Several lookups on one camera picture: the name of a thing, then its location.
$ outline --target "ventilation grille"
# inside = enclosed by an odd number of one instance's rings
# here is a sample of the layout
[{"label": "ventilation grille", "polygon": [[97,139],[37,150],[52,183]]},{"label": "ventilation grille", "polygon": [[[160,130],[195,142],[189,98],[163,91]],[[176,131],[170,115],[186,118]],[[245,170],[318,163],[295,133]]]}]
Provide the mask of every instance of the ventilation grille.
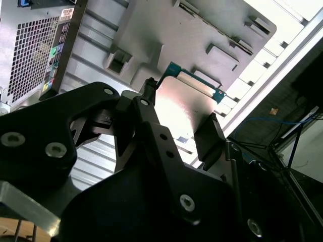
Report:
[{"label": "ventilation grille", "polygon": [[19,24],[8,96],[12,102],[27,94],[44,80],[59,17]]}]

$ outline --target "mounting hole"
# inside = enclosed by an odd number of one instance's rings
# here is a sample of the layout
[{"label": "mounting hole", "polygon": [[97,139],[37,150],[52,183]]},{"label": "mounting hole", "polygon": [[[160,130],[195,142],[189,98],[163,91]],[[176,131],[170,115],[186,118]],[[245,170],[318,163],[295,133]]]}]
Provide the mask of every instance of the mounting hole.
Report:
[{"label": "mounting hole", "polygon": [[166,154],[169,158],[174,158],[174,154],[170,151],[166,151]]},{"label": "mounting hole", "polygon": [[141,100],[140,100],[140,102],[141,102],[143,105],[146,105],[146,106],[147,106],[147,105],[149,105],[149,103],[148,103],[146,100],[144,100],[144,99],[141,99]]},{"label": "mounting hole", "polygon": [[180,203],[187,212],[192,212],[195,209],[194,200],[189,195],[186,195],[186,194],[181,195]]},{"label": "mounting hole", "polygon": [[46,146],[46,155],[52,158],[62,158],[67,153],[67,148],[64,144],[53,142]]},{"label": "mounting hole", "polygon": [[113,94],[113,91],[111,91],[111,90],[110,90],[110,89],[108,89],[108,88],[105,88],[104,92],[105,92],[106,94],[109,94],[109,95],[112,95],[112,94]]},{"label": "mounting hole", "polygon": [[17,132],[8,132],[1,136],[1,143],[7,147],[18,147],[24,144],[25,137]]},{"label": "mounting hole", "polygon": [[167,136],[164,135],[164,134],[161,134],[160,137],[163,139],[163,140],[167,140]]}]

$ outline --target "metal sheet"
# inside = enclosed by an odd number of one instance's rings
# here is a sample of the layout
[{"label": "metal sheet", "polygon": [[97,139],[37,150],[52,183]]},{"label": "metal sheet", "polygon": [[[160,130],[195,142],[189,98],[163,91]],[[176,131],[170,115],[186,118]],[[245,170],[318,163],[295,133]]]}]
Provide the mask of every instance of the metal sheet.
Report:
[{"label": "metal sheet", "polygon": [[213,99],[174,77],[166,77],[156,93],[160,124],[168,127],[175,138],[193,137],[216,105]]},{"label": "metal sheet", "polygon": [[[109,72],[127,83],[136,82],[136,87],[140,86],[136,79],[133,80],[135,73],[140,69],[140,64],[150,62],[154,47],[162,44],[156,67],[161,73],[170,62],[175,62],[189,71],[198,69],[219,80],[222,89],[226,91],[276,31],[267,18],[244,1],[231,1],[230,4],[225,4],[224,0],[193,1],[213,26],[181,7],[175,7],[174,2],[178,1],[130,2],[114,44],[134,58],[120,76]],[[257,37],[253,30],[245,26],[246,22],[252,21],[251,16],[260,17],[266,22],[268,35]],[[234,47],[233,39],[242,39],[248,43],[253,54],[249,55],[241,48]],[[221,58],[208,56],[206,49],[210,44],[237,59],[237,67],[234,70],[226,69]]]},{"label": "metal sheet", "polygon": [[61,220],[9,182],[0,181],[0,203],[39,226],[50,236],[58,234]]}]

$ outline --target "screw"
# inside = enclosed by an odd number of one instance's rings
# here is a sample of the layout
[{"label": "screw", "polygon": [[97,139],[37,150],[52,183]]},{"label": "screw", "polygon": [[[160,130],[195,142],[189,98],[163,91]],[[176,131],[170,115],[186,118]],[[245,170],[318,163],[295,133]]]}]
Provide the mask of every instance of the screw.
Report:
[{"label": "screw", "polygon": [[180,202],[182,207],[187,212],[192,212],[195,209],[195,203],[189,195],[186,195],[186,194],[181,195]]},{"label": "screw", "polygon": [[140,102],[141,102],[143,105],[146,105],[146,106],[147,106],[147,105],[149,105],[149,103],[148,103],[146,100],[144,100],[144,99],[141,99],[141,100],[140,100]]},{"label": "screw", "polygon": [[1,143],[7,147],[18,147],[25,141],[25,137],[17,132],[8,132],[1,136]]},{"label": "screw", "polygon": [[62,158],[66,154],[67,149],[65,145],[53,142],[46,146],[45,152],[49,157]]},{"label": "screw", "polygon": [[255,236],[257,236],[258,238],[262,237],[262,231],[259,225],[253,219],[248,219],[247,224],[249,229],[254,233]]},{"label": "screw", "polygon": [[235,144],[231,144],[231,147],[232,147],[234,150],[239,151],[238,146],[236,146]]},{"label": "screw", "polygon": [[109,94],[109,95],[112,95],[112,94],[113,94],[113,91],[111,91],[111,90],[110,90],[110,89],[108,89],[108,88],[105,88],[104,92],[105,92],[106,94]]},{"label": "screw", "polygon": [[262,165],[261,165],[261,163],[258,163],[258,165],[260,166],[260,168],[262,169],[262,170],[264,170],[264,171],[267,171]]}]

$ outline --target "black metal bracket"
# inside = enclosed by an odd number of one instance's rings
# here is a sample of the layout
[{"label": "black metal bracket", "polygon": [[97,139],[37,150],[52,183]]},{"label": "black metal bracket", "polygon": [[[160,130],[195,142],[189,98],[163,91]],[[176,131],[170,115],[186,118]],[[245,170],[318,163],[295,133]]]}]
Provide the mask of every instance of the black metal bracket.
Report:
[{"label": "black metal bracket", "polygon": [[2,116],[0,178],[16,186],[60,186],[76,161],[75,144],[90,140],[82,136],[89,117],[101,109],[113,109],[118,100],[116,90],[93,83]]}]

